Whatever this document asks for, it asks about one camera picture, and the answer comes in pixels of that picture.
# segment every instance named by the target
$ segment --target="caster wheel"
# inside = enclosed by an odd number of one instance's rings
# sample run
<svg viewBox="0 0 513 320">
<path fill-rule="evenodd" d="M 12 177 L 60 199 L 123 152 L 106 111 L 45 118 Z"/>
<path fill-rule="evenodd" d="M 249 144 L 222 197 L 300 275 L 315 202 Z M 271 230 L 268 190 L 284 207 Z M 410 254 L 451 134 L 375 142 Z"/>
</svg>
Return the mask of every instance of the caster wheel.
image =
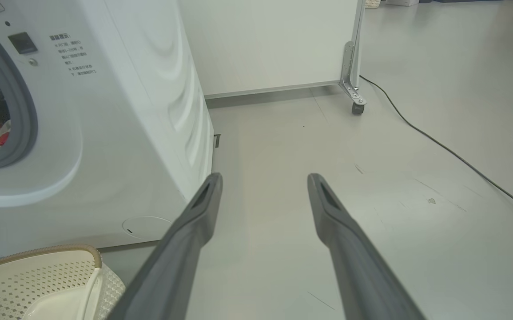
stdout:
<svg viewBox="0 0 513 320">
<path fill-rule="evenodd" d="M 365 110 L 365 105 L 358 105 L 353 103 L 353 107 L 351 108 L 351 113 L 354 115 L 362 115 L 362 112 Z"/>
</svg>

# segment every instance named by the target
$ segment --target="gray floor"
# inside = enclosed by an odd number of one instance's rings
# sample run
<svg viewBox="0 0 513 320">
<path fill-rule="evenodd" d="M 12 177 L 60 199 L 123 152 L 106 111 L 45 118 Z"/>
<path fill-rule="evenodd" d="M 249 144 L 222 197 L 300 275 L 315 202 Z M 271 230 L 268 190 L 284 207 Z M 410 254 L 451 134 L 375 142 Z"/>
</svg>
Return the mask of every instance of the gray floor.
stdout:
<svg viewBox="0 0 513 320">
<path fill-rule="evenodd" d="M 362 74 L 513 193 L 513 1 L 367 10 Z M 513 202 L 362 84 L 210 100 L 224 191 L 187 318 L 343 319 L 306 175 L 325 176 L 428 319 L 513 318 Z M 102 250 L 127 283 L 151 245 Z"/>
</svg>

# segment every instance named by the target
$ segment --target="power cord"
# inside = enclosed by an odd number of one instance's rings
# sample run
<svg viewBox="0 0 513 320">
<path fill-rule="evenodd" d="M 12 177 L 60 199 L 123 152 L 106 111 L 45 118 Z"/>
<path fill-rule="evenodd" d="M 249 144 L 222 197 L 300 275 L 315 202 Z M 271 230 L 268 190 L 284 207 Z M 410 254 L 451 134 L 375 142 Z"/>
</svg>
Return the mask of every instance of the power cord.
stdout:
<svg viewBox="0 0 513 320">
<path fill-rule="evenodd" d="M 490 178 L 488 178 L 486 175 L 482 174 L 481 171 L 477 170 L 477 168 L 475 168 L 474 166 L 472 166 L 469 162 L 467 162 L 464 158 L 462 158 L 461 156 L 459 156 L 457 153 L 453 152 L 450 148 L 448 148 L 447 146 L 444 146 L 443 144 L 441 144 L 438 140 L 434 139 L 432 136 L 430 136 L 429 134 L 427 134 L 426 132 L 418 129 L 417 127 L 415 127 L 413 124 L 411 124 L 406 118 L 404 118 L 404 116 L 402 115 L 402 113 L 400 113 L 400 111 L 398 111 L 396 105 L 394 105 L 393 103 L 393 100 L 390 99 L 389 95 L 386 93 L 386 91 L 384 89 L 382 89 L 381 87 L 379 87 L 378 84 L 374 83 L 373 81 L 370 81 L 369 79 L 363 77 L 360 75 L 361 78 L 363 78 L 365 81 L 367 81 L 368 83 L 376 86 L 378 89 L 380 89 L 382 91 L 382 93 L 384 93 L 386 95 L 386 98 L 389 99 L 389 102 L 390 104 L 392 104 L 393 108 L 395 109 L 395 111 L 398 113 L 398 115 L 404 120 L 404 122 L 406 122 L 407 125 L 411 126 L 414 130 L 418 131 L 419 133 L 425 135 L 427 138 L 429 138 L 430 140 L 432 140 L 433 142 L 436 142 L 437 145 L 439 145 L 440 147 L 442 148 L 445 148 L 445 150 L 447 150 L 449 153 L 453 154 L 454 156 L 456 156 L 456 158 L 458 158 L 459 160 L 461 160 L 464 164 L 466 164 L 468 167 L 470 167 L 472 170 L 474 170 L 479 176 L 481 176 L 482 178 L 484 178 L 487 182 L 489 182 L 490 184 L 494 185 L 496 188 L 498 188 L 499 190 L 501 190 L 504 194 L 506 194 L 508 197 L 510 197 L 511 199 L 513 199 L 513 195 L 508 193 L 504 188 L 500 187 L 498 184 L 496 184 L 495 182 L 493 182 Z"/>
</svg>

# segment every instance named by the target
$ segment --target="white washing machine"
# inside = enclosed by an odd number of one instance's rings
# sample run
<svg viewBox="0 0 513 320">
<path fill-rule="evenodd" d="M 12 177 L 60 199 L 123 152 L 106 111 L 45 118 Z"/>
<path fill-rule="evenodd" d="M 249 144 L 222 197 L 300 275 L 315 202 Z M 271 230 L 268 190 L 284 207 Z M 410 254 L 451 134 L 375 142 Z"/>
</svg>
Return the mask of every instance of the white washing machine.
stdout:
<svg viewBox="0 0 513 320">
<path fill-rule="evenodd" d="M 175 0 L 0 0 L 0 255 L 160 239 L 213 133 Z"/>
</svg>

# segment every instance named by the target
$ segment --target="beige plastic basket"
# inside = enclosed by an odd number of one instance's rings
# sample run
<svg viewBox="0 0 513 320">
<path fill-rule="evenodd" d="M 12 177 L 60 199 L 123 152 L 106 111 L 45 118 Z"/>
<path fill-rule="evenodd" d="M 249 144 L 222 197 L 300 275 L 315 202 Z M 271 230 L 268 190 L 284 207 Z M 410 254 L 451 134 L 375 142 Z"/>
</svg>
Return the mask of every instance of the beige plastic basket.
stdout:
<svg viewBox="0 0 513 320">
<path fill-rule="evenodd" d="M 0 259 L 0 319 L 103 320 L 126 288 L 84 244 Z"/>
<path fill-rule="evenodd" d="M 366 9 L 378 8 L 379 4 L 381 4 L 381 0 L 365 0 Z"/>
</svg>

